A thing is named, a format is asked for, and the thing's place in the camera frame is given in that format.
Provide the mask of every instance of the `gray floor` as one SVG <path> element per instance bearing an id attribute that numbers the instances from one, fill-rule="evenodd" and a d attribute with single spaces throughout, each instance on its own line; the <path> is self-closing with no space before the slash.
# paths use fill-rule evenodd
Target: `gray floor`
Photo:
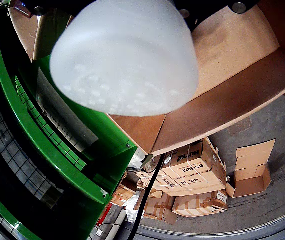
<path id="1" fill-rule="evenodd" d="M 236 135 L 225 129 L 209 138 L 218 146 L 229 175 L 235 170 L 237 148 L 276 139 L 269 158 L 272 183 L 265 192 L 229 198 L 225 213 L 179 217 L 174 225 L 144 218 L 141 225 L 181 233 L 224 233 L 255 227 L 285 215 L 285 97 L 251 115 L 250 121 L 252 126 Z"/>

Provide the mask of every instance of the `white label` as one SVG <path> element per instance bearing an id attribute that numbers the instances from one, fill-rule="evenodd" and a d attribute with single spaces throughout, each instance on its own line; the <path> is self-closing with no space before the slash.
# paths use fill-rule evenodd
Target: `white label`
<path id="1" fill-rule="evenodd" d="M 97 234 L 97 236 L 98 236 L 98 237 L 101 237 L 101 236 L 102 236 L 102 234 L 103 234 L 103 231 L 102 231 L 102 230 L 100 230 L 100 229 L 98 229 L 98 231 L 97 231 L 97 233 L 96 233 L 96 234 Z"/>
<path id="2" fill-rule="evenodd" d="M 225 204 L 227 203 L 227 196 L 220 191 L 218 191 L 217 199 L 223 201 Z"/>

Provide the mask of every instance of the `wire mesh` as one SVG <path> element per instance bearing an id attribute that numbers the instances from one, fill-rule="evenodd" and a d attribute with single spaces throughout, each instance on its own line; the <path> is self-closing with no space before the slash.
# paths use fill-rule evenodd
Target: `wire mesh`
<path id="1" fill-rule="evenodd" d="M 43 116 L 36 109 L 26 91 L 24 90 L 22 84 L 20 83 L 17 76 L 15 77 L 15 85 L 17 89 L 18 96 L 22 104 L 27 108 L 29 114 L 36 121 L 41 130 L 46 134 L 50 141 L 60 150 L 60 152 L 80 171 L 84 169 L 86 163 L 77 156 L 77 154 L 68 147 L 64 141 L 55 133 L 55 131 L 48 125 Z"/>
<path id="2" fill-rule="evenodd" d="M 9 130 L 1 112 L 0 153 L 12 172 L 29 192 L 52 209 L 64 190 L 56 187 L 26 155 Z"/>

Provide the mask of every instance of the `black cable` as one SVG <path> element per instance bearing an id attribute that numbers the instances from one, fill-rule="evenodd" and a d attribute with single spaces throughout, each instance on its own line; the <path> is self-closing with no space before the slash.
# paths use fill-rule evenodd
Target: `black cable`
<path id="1" fill-rule="evenodd" d="M 146 205 L 146 202 L 147 202 L 147 199 L 148 199 L 148 196 L 149 194 L 151 193 L 152 191 L 152 188 L 153 188 L 153 185 L 155 183 L 155 180 L 159 174 L 159 171 L 161 170 L 162 166 L 163 166 L 163 162 L 164 162 L 164 158 L 165 158 L 165 155 L 162 155 L 159 162 L 158 162 L 158 165 L 154 171 L 154 174 L 150 180 L 150 183 L 147 187 L 147 190 L 146 192 L 144 193 L 144 196 L 142 198 L 142 201 L 141 201 L 141 204 L 140 204 L 140 207 L 139 207 L 139 211 L 138 211 L 138 214 L 137 214 L 137 219 L 136 221 L 134 222 L 134 225 L 133 225 L 133 228 L 131 230 L 131 233 L 128 237 L 128 240 L 134 240 L 134 237 L 136 235 L 136 232 L 138 230 L 138 227 L 139 227 L 139 224 L 141 223 L 141 219 L 142 219 L 142 216 L 143 216 L 143 212 L 144 212 L 144 209 L 145 209 L 145 205 Z"/>
<path id="2" fill-rule="evenodd" d="M 144 238 L 148 238 L 148 239 L 152 239 L 152 240 L 161 240 L 160 238 L 155 238 L 155 237 L 150 237 L 150 236 L 146 236 L 146 235 L 143 235 L 143 234 L 141 234 L 141 233 L 136 233 L 137 235 L 139 235 L 139 236 L 142 236 L 142 237 L 144 237 Z"/>
<path id="3" fill-rule="evenodd" d="M 103 223 L 103 224 L 101 224 L 100 226 L 98 226 L 98 227 L 101 227 L 102 225 L 113 225 L 113 226 L 121 226 L 121 225 L 119 225 L 119 224 L 115 224 L 115 223 Z"/>

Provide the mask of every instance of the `red object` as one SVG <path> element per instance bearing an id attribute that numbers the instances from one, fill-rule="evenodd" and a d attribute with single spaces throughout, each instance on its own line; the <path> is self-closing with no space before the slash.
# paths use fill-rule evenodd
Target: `red object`
<path id="1" fill-rule="evenodd" d="M 109 211 L 111 210 L 112 206 L 113 206 L 113 204 L 112 204 L 112 203 L 109 203 L 109 205 L 108 205 L 106 211 L 104 212 L 104 214 L 102 215 L 102 217 L 101 217 L 101 218 L 99 219 L 99 221 L 97 222 L 97 226 L 98 226 L 98 227 L 100 227 L 100 226 L 103 224 L 103 222 L 105 221 L 105 218 L 106 218 L 107 214 L 109 213 Z"/>

